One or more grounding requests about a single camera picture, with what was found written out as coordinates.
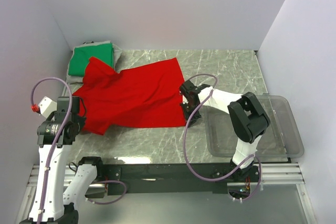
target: clear plastic container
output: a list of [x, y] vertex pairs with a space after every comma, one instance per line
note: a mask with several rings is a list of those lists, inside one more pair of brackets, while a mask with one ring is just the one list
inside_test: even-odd
[[[288, 101], [279, 96], [257, 96], [268, 114], [271, 125], [260, 139], [259, 157], [297, 158], [304, 153], [302, 140]], [[233, 130], [229, 114], [211, 107], [204, 107], [207, 146], [217, 157], [232, 157], [238, 137]]]

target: folded green towel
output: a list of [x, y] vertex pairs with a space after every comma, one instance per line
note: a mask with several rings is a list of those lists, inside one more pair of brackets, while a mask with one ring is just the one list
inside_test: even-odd
[[74, 48], [68, 74], [70, 76], [84, 76], [91, 57], [96, 57], [113, 68], [112, 43]]

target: red cloth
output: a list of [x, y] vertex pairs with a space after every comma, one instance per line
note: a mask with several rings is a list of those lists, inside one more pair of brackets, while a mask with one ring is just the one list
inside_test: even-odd
[[83, 130], [104, 135], [113, 124], [137, 128], [184, 126], [178, 89], [183, 82], [176, 58], [116, 73], [91, 57], [83, 86], [74, 93], [87, 109]]

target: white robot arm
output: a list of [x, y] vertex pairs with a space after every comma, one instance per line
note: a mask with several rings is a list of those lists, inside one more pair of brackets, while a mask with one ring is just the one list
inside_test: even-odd
[[[180, 87], [181, 94], [184, 96], [184, 103], [181, 106], [186, 120], [212, 90], [212, 96], [203, 105], [219, 109], [230, 115], [235, 133], [238, 136], [232, 162], [238, 165], [249, 155], [255, 154], [259, 140], [270, 125], [270, 119], [256, 96], [251, 92], [244, 95], [233, 94], [213, 89], [206, 84], [196, 87], [188, 80]], [[200, 114], [196, 113], [192, 118], [192, 124], [199, 117], [201, 117]], [[240, 169], [247, 169], [252, 163], [253, 158], [250, 158], [240, 166]]]
[[[44, 97], [39, 104], [40, 111], [46, 120], [37, 130], [40, 166], [36, 195], [29, 217], [20, 224], [57, 223], [70, 224], [78, 222], [78, 208], [85, 201], [85, 194], [95, 179], [102, 178], [102, 160], [100, 157], [83, 157], [78, 163], [77, 172], [70, 186], [63, 192], [66, 161], [85, 118], [78, 115], [79, 97], [72, 97], [71, 116], [61, 137], [57, 142], [49, 167], [45, 167], [51, 143], [60, 128], [68, 110], [69, 98], [59, 97], [57, 103]], [[43, 192], [45, 169], [49, 170], [46, 191]]]

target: white wall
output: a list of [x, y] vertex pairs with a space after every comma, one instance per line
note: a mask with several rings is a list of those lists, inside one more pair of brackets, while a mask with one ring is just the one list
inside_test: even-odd
[[284, 0], [46, 0], [71, 47], [259, 49]]
[[305, 146], [299, 163], [319, 223], [336, 221], [336, 0], [286, 0], [258, 53]]
[[[0, 222], [9, 224], [38, 161], [43, 118], [30, 109], [31, 88], [43, 77], [64, 77], [70, 49], [43, 0], [0, 0], [0, 6]], [[56, 83], [41, 86], [36, 102], [61, 92]]]

